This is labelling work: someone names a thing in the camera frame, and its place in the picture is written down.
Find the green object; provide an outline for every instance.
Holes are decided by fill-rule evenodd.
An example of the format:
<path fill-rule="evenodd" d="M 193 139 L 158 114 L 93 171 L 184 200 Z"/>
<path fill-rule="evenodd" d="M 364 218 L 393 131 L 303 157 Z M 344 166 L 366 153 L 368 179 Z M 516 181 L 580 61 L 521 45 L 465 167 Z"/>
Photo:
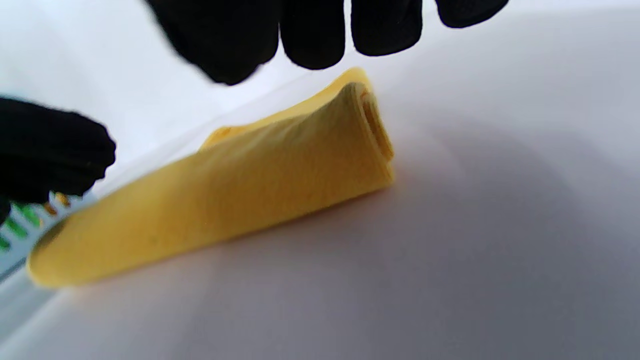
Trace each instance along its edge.
<path fill-rule="evenodd" d="M 20 210 L 22 215 L 29 220 L 31 225 L 35 227 L 40 227 L 40 217 L 33 211 L 31 205 L 18 205 L 15 204 L 15 207 Z"/>
<path fill-rule="evenodd" d="M 27 231 L 14 219 L 7 218 L 4 223 L 6 224 L 7 228 L 9 228 L 9 230 L 11 230 L 11 232 L 18 237 L 18 239 L 22 240 L 27 237 Z"/>
<path fill-rule="evenodd" d="M 0 237 L 0 252 L 9 252 L 11 250 L 11 243 Z"/>

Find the gloved hand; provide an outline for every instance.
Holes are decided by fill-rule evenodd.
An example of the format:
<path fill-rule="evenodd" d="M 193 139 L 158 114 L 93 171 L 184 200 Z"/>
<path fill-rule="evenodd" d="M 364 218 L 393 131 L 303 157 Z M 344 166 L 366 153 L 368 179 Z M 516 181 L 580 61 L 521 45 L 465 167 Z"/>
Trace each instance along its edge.
<path fill-rule="evenodd" d="M 288 57 L 307 69 L 344 54 L 343 0 L 146 0 L 176 51 L 213 81 L 234 85 L 269 61 L 278 29 Z M 435 0 L 442 22 L 465 28 L 494 16 L 508 0 Z M 352 0 L 358 52 L 381 56 L 420 39 L 422 0 Z"/>
<path fill-rule="evenodd" d="M 0 224 L 9 201 L 82 195 L 115 162 L 107 129 L 73 112 L 0 98 Z"/>

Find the white table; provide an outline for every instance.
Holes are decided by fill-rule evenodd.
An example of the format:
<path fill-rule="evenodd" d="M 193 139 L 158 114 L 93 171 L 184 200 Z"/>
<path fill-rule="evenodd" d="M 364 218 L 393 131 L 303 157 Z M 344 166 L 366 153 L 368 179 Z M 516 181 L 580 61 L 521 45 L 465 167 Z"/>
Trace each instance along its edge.
<path fill-rule="evenodd" d="M 640 7 L 523 9 L 430 17 L 411 51 L 350 53 L 116 167 L 98 194 L 359 64 L 397 184 L 59 291 L 0 359 L 637 359 Z"/>

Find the black glove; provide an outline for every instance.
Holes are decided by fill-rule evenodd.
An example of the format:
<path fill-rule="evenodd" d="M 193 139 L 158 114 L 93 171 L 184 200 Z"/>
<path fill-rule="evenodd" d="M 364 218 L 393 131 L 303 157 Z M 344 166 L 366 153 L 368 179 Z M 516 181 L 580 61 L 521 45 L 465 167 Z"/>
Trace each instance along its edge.
<path fill-rule="evenodd" d="M 176 51 L 213 81 L 234 85 L 282 44 L 294 63 L 326 69 L 344 54 L 343 0 L 146 0 Z M 464 28 L 494 16 L 508 0 L 435 0 L 442 22 Z M 420 39 L 422 0 L 352 0 L 356 50 L 381 56 Z"/>
<path fill-rule="evenodd" d="M 104 126 L 78 113 L 0 98 L 0 224 L 8 201 L 84 194 L 115 162 L 115 149 Z"/>

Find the microfiber cloth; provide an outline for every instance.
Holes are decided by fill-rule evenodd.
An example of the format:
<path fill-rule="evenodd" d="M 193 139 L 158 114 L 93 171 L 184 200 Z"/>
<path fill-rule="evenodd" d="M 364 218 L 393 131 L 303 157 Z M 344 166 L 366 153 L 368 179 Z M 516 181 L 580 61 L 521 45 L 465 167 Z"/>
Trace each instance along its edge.
<path fill-rule="evenodd" d="M 195 154 L 68 217 L 29 255 L 49 288 L 237 238 L 390 186 L 392 146 L 364 72 L 292 108 L 216 130 Z"/>

